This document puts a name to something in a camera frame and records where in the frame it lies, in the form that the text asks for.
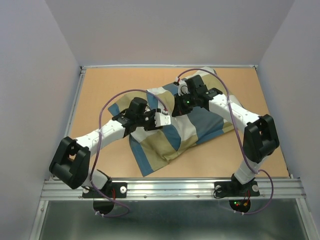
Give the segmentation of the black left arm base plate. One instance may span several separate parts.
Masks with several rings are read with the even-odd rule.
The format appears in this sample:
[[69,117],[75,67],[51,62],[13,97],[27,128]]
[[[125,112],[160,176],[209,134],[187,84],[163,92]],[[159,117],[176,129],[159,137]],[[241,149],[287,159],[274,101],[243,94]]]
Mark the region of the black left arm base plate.
[[[96,199],[103,196],[97,192],[93,187],[82,190],[82,197],[84,199]],[[128,184],[126,182],[109,182],[99,191],[109,198],[125,199],[127,197]]]

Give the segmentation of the blue beige white plaid pillowcase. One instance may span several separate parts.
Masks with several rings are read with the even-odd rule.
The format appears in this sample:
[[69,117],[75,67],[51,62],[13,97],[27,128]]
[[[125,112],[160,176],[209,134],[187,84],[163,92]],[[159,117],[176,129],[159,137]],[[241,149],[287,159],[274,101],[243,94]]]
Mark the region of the blue beige white plaid pillowcase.
[[[108,111],[112,115],[128,107],[133,97],[148,101],[151,108],[160,103],[173,109],[174,85],[180,68],[118,69],[120,91],[129,90]],[[160,130],[137,129],[126,140],[121,160],[128,164],[128,177],[229,177],[242,161],[232,125],[217,114],[195,108],[190,114],[174,118]]]

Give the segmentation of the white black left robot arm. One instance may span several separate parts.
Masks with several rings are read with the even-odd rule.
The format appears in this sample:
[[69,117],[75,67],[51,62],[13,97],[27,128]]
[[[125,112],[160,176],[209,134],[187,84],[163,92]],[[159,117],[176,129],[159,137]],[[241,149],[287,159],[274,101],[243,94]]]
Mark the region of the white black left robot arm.
[[108,196],[111,178],[90,166],[90,159],[98,157],[102,148],[125,138],[137,128],[153,131],[171,122],[167,112],[159,108],[147,109],[147,104],[146,100],[135,97],[128,108],[98,129],[75,139],[63,138],[49,165],[50,173],[71,189],[94,189],[100,197]]

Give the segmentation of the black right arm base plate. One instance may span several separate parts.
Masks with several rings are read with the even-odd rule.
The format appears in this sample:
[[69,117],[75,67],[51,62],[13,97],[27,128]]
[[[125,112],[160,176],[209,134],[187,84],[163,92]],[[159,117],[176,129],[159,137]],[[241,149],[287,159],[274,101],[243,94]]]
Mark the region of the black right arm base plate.
[[214,196],[217,198],[241,198],[241,197],[259,197],[260,191],[258,183],[251,181],[244,185],[236,181],[216,181],[214,183]]

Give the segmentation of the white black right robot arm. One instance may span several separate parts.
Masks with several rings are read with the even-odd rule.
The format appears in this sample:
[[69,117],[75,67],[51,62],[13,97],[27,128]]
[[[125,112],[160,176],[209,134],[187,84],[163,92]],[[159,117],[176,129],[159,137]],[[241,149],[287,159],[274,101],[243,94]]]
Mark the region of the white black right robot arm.
[[239,143],[243,162],[231,180],[218,188],[230,196],[242,195],[261,172],[263,162],[280,145],[274,119],[268,114],[261,116],[246,110],[231,101],[227,92],[215,87],[209,89],[200,75],[177,79],[174,84],[178,92],[174,95],[173,117],[189,114],[200,107],[231,123],[236,133],[243,133],[243,140]]

